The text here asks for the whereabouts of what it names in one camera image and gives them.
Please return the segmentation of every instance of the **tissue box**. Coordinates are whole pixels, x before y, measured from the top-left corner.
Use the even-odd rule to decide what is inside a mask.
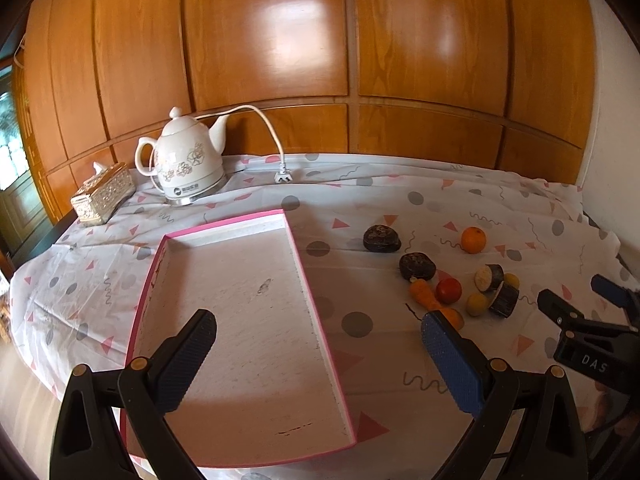
[[[71,205],[82,224],[101,225],[107,223],[135,191],[127,165],[120,162],[86,180],[71,197]]]

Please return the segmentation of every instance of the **kettle lid knob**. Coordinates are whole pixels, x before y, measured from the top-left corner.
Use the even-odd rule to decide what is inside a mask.
[[[182,109],[178,108],[177,106],[174,106],[173,108],[171,108],[171,111],[169,112],[169,117],[171,117],[172,119],[177,119],[178,117],[182,117]]]

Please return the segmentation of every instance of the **tomato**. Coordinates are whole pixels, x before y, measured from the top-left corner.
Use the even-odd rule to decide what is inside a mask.
[[[436,287],[436,298],[440,303],[449,305],[455,303],[462,296],[462,285],[456,278],[441,280]]]

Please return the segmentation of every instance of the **blue gripper pad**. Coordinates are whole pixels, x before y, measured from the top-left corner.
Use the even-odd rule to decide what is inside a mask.
[[[463,351],[453,341],[434,312],[425,314],[420,327],[422,344],[447,384],[460,411],[478,418],[484,406],[482,381],[467,363]]]

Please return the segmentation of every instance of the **cut eggplant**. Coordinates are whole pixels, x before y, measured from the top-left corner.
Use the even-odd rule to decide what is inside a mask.
[[[500,317],[509,317],[518,303],[519,291],[517,288],[502,282],[495,291],[494,298],[489,305],[489,310]]]
[[[502,267],[497,264],[483,265],[474,276],[474,283],[480,292],[491,292],[504,281]]]
[[[400,274],[406,280],[417,278],[429,281],[436,273],[436,264],[424,253],[408,253],[398,263]]]
[[[372,225],[367,229],[362,243],[372,253],[395,253],[402,246],[398,233],[382,224]]]

